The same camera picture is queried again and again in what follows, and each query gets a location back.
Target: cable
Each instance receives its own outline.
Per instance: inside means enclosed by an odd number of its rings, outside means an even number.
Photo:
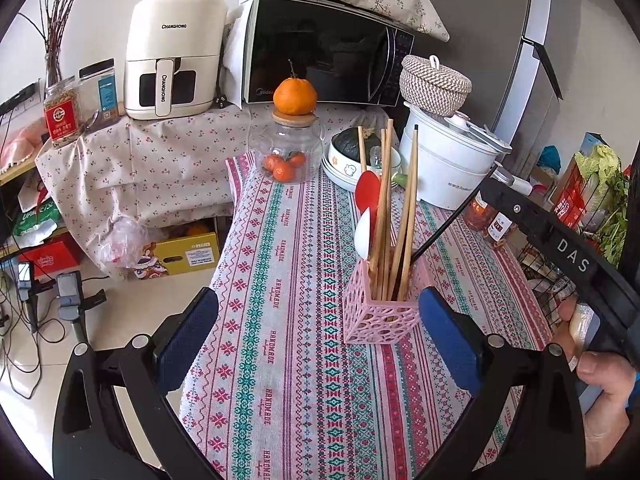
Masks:
[[[9,120],[6,122],[6,135],[2,140],[2,146],[0,146],[0,158],[2,157],[2,153],[4,152],[4,144],[6,142],[6,138],[9,136],[9,127],[11,127],[11,119],[13,116],[14,116],[14,108],[12,108],[11,112],[9,113]],[[0,117],[0,124],[2,123],[2,119],[4,119],[4,114]],[[2,192],[0,192],[0,205],[2,206],[2,211],[4,212],[4,216],[7,220],[7,225],[10,226],[12,219],[9,217],[9,213],[4,206],[4,197],[2,196]],[[14,230],[11,228],[11,226],[10,226],[10,233],[15,246],[18,248],[19,254],[24,254],[24,251],[31,249],[31,248],[21,248],[20,245],[18,245],[18,241],[15,239]],[[47,276],[50,280],[53,280],[53,278],[47,273],[47,271],[44,270],[37,262],[27,258],[26,256],[24,257],[24,259],[27,260],[28,262],[33,263],[33,265],[38,267],[45,276]]]
[[[12,110],[9,115],[9,120],[7,121],[7,127],[6,127],[7,133],[9,132],[9,127],[11,125],[11,119],[12,119],[13,113],[14,111]],[[4,115],[0,117],[0,124],[3,118],[4,118]],[[4,136],[4,140],[2,141],[2,146],[0,147],[0,157],[2,156],[2,152],[4,152],[4,144],[6,142],[6,137],[7,136]],[[4,212],[4,216],[7,220],[7,224],[10,225],[11,219],[9,218],[8,211],[6,210],[6,207],[4,205],[4,197],[2,196],[1,192],[0,192],[0,205],[2,206],[2,211]],[[28,248],[20,248],[20,246],[18,245],[15,239],[13,229],[11,229],[11,238],[13,239],[15,246],[18,247],[18,252],[12,254],[13,257],[16,257],[18,254],[23,254],[25,250],[28,250]],[[8,251],[9,239],[2,242],[2,247],[6,249],[4,251],[5,253],[9,252]],[[46,270],[44,270],[37,262],[34,262],[33,260],[30,260],[27,257],[25,257],[25,259],[28,262],[33,262],[34,266],[38,267],[41,270],[41,272],[44,275],[46,275],[50,280],[53,280],[53,278],[49,275],[49,273]],[[36,347],[35,366],[30,370],[26,368],[22,368],[21,366],[17,365],[9,357],[9,354],[11,352],[11,345],[12,345],[12,334],[16,329],[16,327],[20,325],[20,322],[22,322],[25,329],[27,329],[29,332],[31,332],[31,327],[30,327],[28,316],[24,311],[24,302],[20,299],[20,296],[18,294],[18,279],[17,279],[17,276],[15,275],[15,267],[10,262],[8,265],[8,269],[9,269],[9,272],[11,273],[12,279],[14,280],[15,299],[17,300],[17,304],[19,307],[16,308],[11,300],[11,291],[10,291],[9,284],[6,282],[6,280],[2,280],[2,284],[6,286],[7,290],[6,291],[2,290],[2,286],[0,286],[0,294],[2,295],[2,298],[3,298],[2,302],[8,303],[10,306],[10,312],[9,312],[10,318],[9,318],[9,328],[4,333],[0,334],[0,336],[2,336],[2,342],[0,344],[0,348],[2,349],[2,364],[3,364],[2,373],[0,373],[0,381],[2,381],[2,378],[4,378],[4,374],[6,373],[9,380],[9,385],[11,386],[11,389],[14,391],[14,393],[25,400],[31,400],[33,398],[33,395],[37,387],[40,385],[40,381],[42,380],[42,356],[41,356],[41,350],[40,350],[40,339],[43,339],[44,341],[50,344],[60,343],[66,337],[66,329],[65,329],[65,326],[58,319],[53,318],[53,319],[47,320],[47,316],[49,315],[51,305],[53,304],[53,301],[56,299],[56,298],[52,298],[52,300],[49,301],[49,305],[47,306],[47,311],[45,315],[42,317],[42,319],[38,319],[36,321],[36,326],[37,326],[36,333],[35,334],[30,333],[30,336],[33,339],[33,343]],[[57,340],[49,340],[45,338],[40,331],[49,323],[52,323],[54,321],[62,327],[62,336]],[[38,379],[36,380],[36,383],[33,385],[28,395],[25,395],[19,392],[14,386],[14,382],[11,374],[12,370],[10,365],[11,367],[16,368],[19,372],[23,374],[31,375],[36,372],[38,373]]]
[[[82,280],[82,283],[90,282],[91,280],[108,280],[109,278],[110,276],[94,276],[92,278],[85,278],[84,280]]]

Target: white rice cooker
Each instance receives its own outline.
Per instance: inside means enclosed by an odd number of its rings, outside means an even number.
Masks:
[[[511,153],[510,145],[471,122],[450,121],[407,102],[404,105],[410,113],[400,155],[407,165],[417,124],[418,200],[444,209],[458,208],[489,173],[496,157]]]

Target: woven basket lid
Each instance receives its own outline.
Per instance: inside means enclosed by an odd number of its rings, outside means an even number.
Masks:
[[[408,72],[444,90],[468,94],[471,81],[457,70],[440,64],[437,57],[425,59],[419,56],[404,56],[402,66]]]

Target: red label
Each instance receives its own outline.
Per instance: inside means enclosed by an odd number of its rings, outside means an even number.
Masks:
[[[72,135],[78,130],[78,122],[76,121],[72,99],[47,108],[44,110],[44,115],[52,140]]]

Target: refrigerator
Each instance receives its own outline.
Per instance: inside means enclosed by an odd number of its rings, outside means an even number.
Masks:
[[[550,140],[567,90],[580,26],[580,0],[431,0],[448,43],[419,34],[412,54],[465,74],[473,89],[462,107],[510,142],[503,163],[527,177]]]

